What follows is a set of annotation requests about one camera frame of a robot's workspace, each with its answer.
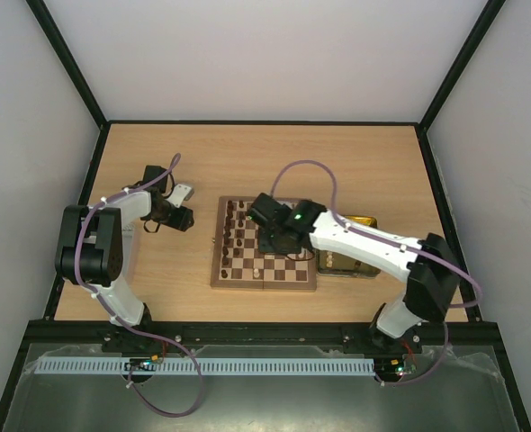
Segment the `wooden folding chess board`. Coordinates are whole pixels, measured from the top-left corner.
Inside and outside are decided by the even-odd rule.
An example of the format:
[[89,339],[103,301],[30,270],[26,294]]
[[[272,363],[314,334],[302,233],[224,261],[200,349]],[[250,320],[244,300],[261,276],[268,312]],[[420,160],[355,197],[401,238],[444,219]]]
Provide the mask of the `wooden folding chess board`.
[[[232,200],[233,214],[231,237],[225,240],[224,223],[227,214],[227,202]],[[214,289],[256,290],[256,291],[296,291],[313,292],[317,288],[317,268],[315,255],[312,259],[294,259],[273,254],[263,254],[258,250],[258,226],[246,216],[253,202],[246,196],[222,196],[218,201],[217,222],[214,236],[214,250],[211,261],[210,286]],[[224,256],[222,247],[229,248]],[[223,265],[223,257],[229,263]],[[232,265],[233,258],[240,258],[240,266]],[[255,278],[254,269],[260,270]],[[228,272],[228,278],[221,278],[221,270]]]

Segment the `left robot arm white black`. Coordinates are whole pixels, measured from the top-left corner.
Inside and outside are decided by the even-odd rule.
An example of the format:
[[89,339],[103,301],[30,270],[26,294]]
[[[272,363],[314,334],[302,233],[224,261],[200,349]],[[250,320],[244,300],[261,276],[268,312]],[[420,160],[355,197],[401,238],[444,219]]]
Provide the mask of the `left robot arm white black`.
[[128,272],[135,246],[134,221],[185,232],[194,212],[185,202],[194,195],[178,184],[170,169],[147,166],[141,180],[94,206],[69,205],[62,214],[55,268],[59,277],[82,286],[102,304],[109,321],[136,327],[149,318],[145,302],[131,289]]

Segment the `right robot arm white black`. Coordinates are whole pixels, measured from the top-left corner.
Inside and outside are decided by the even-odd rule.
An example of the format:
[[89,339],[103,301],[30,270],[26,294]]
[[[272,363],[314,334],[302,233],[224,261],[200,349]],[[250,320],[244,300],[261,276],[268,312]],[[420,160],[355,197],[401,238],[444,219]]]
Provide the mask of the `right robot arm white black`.
[[405,284],[401,294],[376,312],[369,328],[372,346],[392,351],[409,330],[423,322],[443,323],[458,285],[456,260],[446,240],[400,237],[334,214],[302,200],[294,207],[262,193],[247,217],[265,233],[277,254],[305,248],[352,258]]

